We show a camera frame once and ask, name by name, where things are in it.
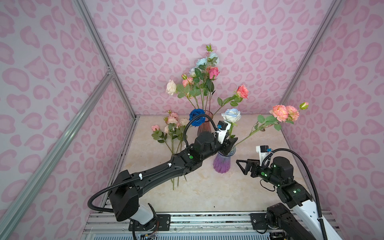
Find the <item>purple glass vase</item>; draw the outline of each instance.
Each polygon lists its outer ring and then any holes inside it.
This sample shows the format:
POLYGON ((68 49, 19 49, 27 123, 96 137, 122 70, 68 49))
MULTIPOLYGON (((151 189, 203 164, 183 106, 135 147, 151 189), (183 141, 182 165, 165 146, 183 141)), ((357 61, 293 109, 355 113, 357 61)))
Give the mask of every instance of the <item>purple glass vase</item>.
POLYGON ((233 147, 228 155, 224 156, 220 152, 216 155, 214 160, 214 169, 218 173, 226 173, 231 168, 231 156, 236 152, 236 147, 233 147))

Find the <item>blue rose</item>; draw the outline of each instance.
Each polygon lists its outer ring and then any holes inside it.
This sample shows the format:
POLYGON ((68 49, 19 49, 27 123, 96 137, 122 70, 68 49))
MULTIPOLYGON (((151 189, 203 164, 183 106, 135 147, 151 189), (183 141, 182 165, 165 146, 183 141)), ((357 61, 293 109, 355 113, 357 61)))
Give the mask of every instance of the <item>blue rose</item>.
POLYGON ((204 65, 207 63, 207 58, 201 58, 197 60, 196 67, 199 67, 200 65, 204 65))
MULTIPOLYGON (((203 109, 200 109, 200 108, 199 109, 193 109, 193 111, 189 114, 189 121, 191 121, 192 118, 194 118, 200 114, 205 114, 203 109)), ((205 117, 200 117, 200 118, 198 118, 192 122, 192 126, 198 127, 201 124, 203 124, 204 122, 205 122, 205 117)))

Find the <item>light blue rose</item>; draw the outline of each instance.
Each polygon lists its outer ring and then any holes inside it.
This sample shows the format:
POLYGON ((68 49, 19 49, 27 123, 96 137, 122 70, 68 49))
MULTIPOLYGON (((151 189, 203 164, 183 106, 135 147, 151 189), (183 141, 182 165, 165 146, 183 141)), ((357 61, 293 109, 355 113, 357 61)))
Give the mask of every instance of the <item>light blue rose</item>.
POLYGON ((220 60, 219 60, 217 54, 216 53, 211 53, 209 55, 209 59, 214 59, 214 58, 217 58, 216 61, 214 62, 214 64, 218 64, 220 62, 220 60))
POLYGON ((241 118, 240 111, 236 108, 227 109, 221 116, 228 122, 237 122, 241 118))
POLYGON ((199 60, 197 60, 196 67, 198 67, 200 65, 204 65, 206 63, 207 63, 207 58, 199 59, 199 60))

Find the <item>peach rose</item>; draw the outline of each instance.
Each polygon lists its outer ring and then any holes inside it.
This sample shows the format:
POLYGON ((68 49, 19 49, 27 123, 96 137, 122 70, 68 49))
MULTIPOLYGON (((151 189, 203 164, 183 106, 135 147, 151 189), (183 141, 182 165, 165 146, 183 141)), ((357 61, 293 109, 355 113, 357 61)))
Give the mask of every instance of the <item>peach rose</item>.
POLYGON ((269 111, 279 122, 285 122, 289 116, 289 113, 284 105, 276 105, 269 111))
POLYGON ((153 125, 152 127, 152 131, 157 131, 157 130, 160 130, 160 127, 158 125, 153 125))
POLYGON ((296 121, 299 118, 299 111, 295 107, 286 106, 285 108, 287 109, 289 114, 288 120, 296 121))
POLYGON ((248 89, 244 86, 244 84, 237 88, 236 93, 239 97, 248 99, 248 89))

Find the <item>black cable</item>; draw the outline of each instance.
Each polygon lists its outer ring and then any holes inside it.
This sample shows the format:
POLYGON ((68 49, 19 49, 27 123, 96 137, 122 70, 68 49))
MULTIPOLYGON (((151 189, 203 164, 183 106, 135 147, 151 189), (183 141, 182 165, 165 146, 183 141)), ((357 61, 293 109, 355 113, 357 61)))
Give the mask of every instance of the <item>black cable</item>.
MULTIPOLYGON (((160 172, 162 172, 162 171, 167 170, 168 168, 169 168, 169 166, 166 166, 166 167, 164 167, 164 168, 162 168, 162 169, 159 169, 159 170, 157 170, 157 171, 143 174, 142 178, 145 178, 145 177, 149 177, 149 176, 158 174, 158 173, 160 173, 160 172)), ((117 188, 117 187, 120 187, 120 186, 127 185, 128 183, 133 182, 133 181, 136 181, 136 180, 139 180, 139 179, 140 179, 140 177, 135 177, 135 178, 127 179, 127 180, 125 180, 125 181, 122 181, 122 182, 120 182, 120 183, 111 185, 111 186, 109 186, 109 187, 106 187, 106 188, 104 188, 104 189, 98 191, 97 193, 95 193, 95 194, 88 200, 88 207, 89 207, 90 209, 95 210, 95 211, 98 211, 98 212, 113 212, 113 209, 107 209, 107 208, 104 208, 104 207, 97 207, 97 206, 93 205, 92 202, 93 202, 98 196, 100 196, 100 195, 103 194, 103 193, 106 193, 106 192, 108 192, 108 191, 110 191, 110 190, 112 190, 112 189, 114 189, 114 188, 117 188)))
POLYGON ((185 136, 187 135, 187 130, 188 130, 189 126, 190 126, 195 120, 197 120, 198 118, 201 118, 201 117, 206 117, 206 118, 208 118, 208 120, 211 122, 212 126, 214 127, 214 130, 215 130, 215 131, 218 131, 218 128, 216 127, 214 121, 212 120, 212 118, 211 118, 210 116, 208 116, 208 115, 206 115, 206 114, 200 114, 200 115, 197 115, 197 116, 193 117, 193 118, 191 119, 191 121, 189 121, 189 123, 185 126, 185 129, 184 129, 183 140, 184 140, 184 142, 185 142, 185 148, 187 148, 188 145, 189 145, 189 144, 188 144, 188 141, 187 141, 187 138, 185 137, 185 136))
POLYGON ((318 214, 318 221, 320 222, 320 228, 321 228, 321 233, 323 235, 323 239, 324 240, 328 240, 328 237, 327 237, 327 233, 325 231, 325 226, 324 226, 324 221, 322 219, 322 212, 321 212, 321 206, 320 206, 320 200, 319 200, 319 195, 317 193, 317 189, 316 189, 316 186, 314 184, 314 181, 312 179, 312 175, 307 167, 307 165, 305 164, 304 160, 297 154, 295 153, 294 151, 292 151, 291 149, 287 149, 287 148, 278 148, 278 149, 275 149, 273 150, 270 154, 268 154, 268 156, 263 160, 262 162, 262 167, 265 167, 264 166, 264 163, 265 161, 268 159, 268 164, 267 166, 269 165, 269 162, 270 162, 270 158, 272 157, 272 155, 275 153, 275 152, 278 152, 278 151, 287 151, 287 152, 290 152, 292 153, 293 155, 295 155, 301 162, 301 164, 304 166, 304 169, 308 175, 308 179, 310 180, 310 183, 311 183, 311 186, 312 186, 312 189, 313 189, 313 195, 314 195, 314 198, 315 198, 315 202, 316 202, 316 208, 317 208, 317 214, 318 214))

